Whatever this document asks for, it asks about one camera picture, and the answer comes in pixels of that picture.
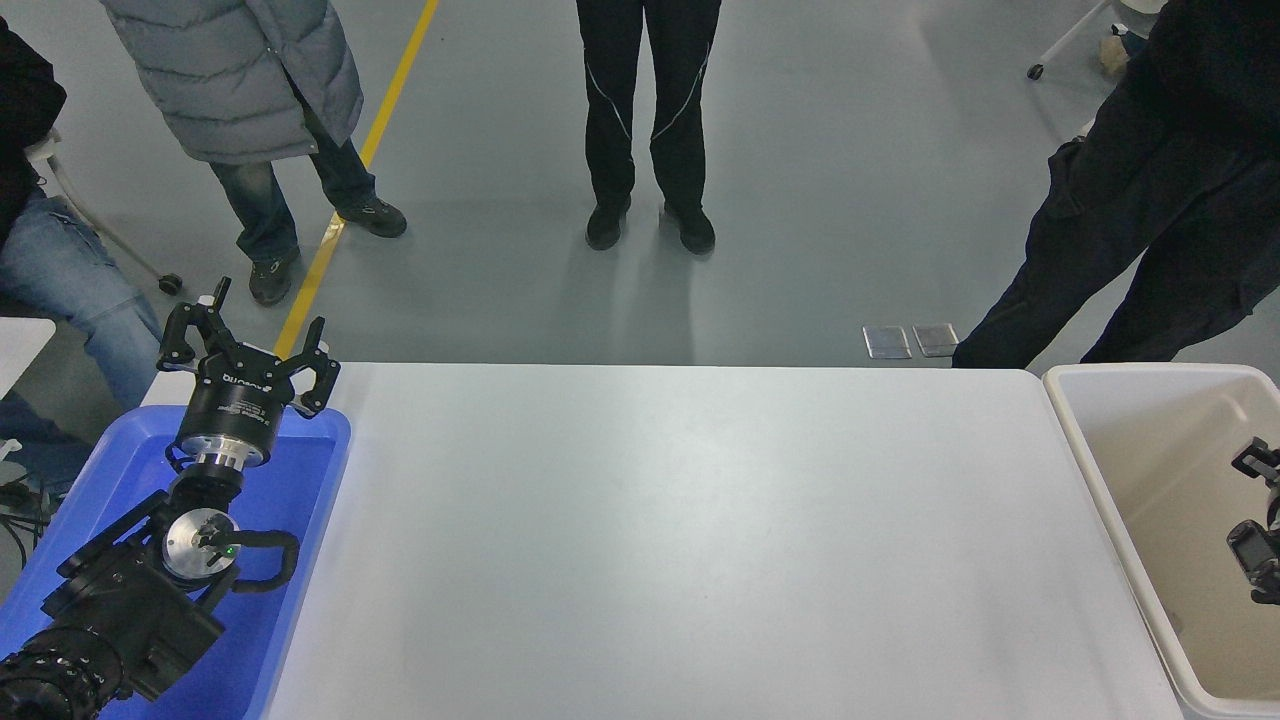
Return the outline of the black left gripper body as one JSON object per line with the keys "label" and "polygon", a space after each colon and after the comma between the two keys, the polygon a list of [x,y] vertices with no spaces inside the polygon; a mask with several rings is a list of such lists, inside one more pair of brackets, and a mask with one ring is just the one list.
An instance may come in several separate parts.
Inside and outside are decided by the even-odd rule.
{"label": "black left gripper body", "polygon": [[177,442],[196,451],[230,438],[253,451],[274,450],[285,405],[294,397],[282,360],[256,347],[211,352],[197,365],[197,380]]}

